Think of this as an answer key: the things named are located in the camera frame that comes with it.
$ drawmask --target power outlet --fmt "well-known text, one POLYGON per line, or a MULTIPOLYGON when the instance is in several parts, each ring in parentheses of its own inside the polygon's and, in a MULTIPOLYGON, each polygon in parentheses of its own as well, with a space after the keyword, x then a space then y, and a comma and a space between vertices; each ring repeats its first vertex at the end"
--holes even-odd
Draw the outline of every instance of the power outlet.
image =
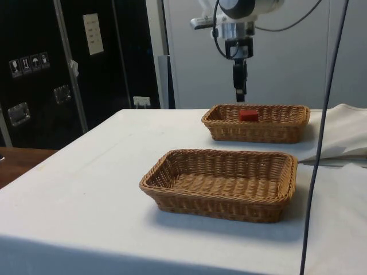
POLYGON ((150 107, 150 97, 134 96, 133 99, 136 107, 150 107))

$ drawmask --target wooden surface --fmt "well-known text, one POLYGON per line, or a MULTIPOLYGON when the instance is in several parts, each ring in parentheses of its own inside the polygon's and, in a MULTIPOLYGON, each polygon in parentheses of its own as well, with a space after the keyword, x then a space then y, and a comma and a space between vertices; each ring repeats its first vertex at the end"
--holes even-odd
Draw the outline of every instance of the wooden surface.
POLYGON ((0 147, 0 189, 56 153, 55 150, 0 147))

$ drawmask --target red block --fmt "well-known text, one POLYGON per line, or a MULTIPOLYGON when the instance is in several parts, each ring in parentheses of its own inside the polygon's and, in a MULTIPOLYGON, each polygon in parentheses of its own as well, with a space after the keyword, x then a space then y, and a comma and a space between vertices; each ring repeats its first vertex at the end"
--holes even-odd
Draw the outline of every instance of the red block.
POLYGON ((240 121, 258 122, 259 114, 257 110, 241 110, 240 111, 240 121))

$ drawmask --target wicker basket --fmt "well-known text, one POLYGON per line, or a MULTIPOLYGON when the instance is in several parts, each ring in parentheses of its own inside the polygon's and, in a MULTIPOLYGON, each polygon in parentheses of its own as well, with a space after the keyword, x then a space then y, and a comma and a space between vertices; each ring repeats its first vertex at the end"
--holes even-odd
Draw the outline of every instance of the wicker basket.
POLYGON ((218 105, 202 122, 214 140, 238 142, 297 143, 310 119, 305 106, 218 105), (257 110, 259 122, 242 122, 240 110, 257 110))
POLYGON ((295 191, 297 159, 277 152, 175 150, 140 188, 163 211, 277 222, 295 191))

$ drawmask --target white wall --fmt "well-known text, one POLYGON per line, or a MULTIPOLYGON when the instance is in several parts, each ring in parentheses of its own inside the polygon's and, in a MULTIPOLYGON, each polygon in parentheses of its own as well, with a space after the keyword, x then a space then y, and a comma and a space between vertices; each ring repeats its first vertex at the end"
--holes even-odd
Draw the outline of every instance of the white wall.
MULTIPOLYGON (((286 0, 280 10, 261 16, 257 25, 287 26, 309 11, 316 1, 286 0)), ((288 31, 256 32, 255 55, 248 60, 247 102, 322 106, 343 2, 323 0, 312 15, 288 31)), ((367 65, 361 57, 367 49, 367 36, 366 22, 361 21, 367 20, 362 16, 367 3, 363 0, 351 3, 330 103, 366 106, 367 93, 362 91, 367 88, 363 81, 367 65)), ((165 9, 177 107, 209 108, 234 103, 232 62, 217 53, 210 31, 194 31, 189 25, 192 18, 201 15, 197 0, 165 0, 165 9)))
MULTIPOLYGON (((331 1, 328 66, 337 39, 343 4, 341 0, 331 1)), ((335 67, 331 105, 347 103, 367 107, 366 11, 366 0, 350 0, 335 67)))

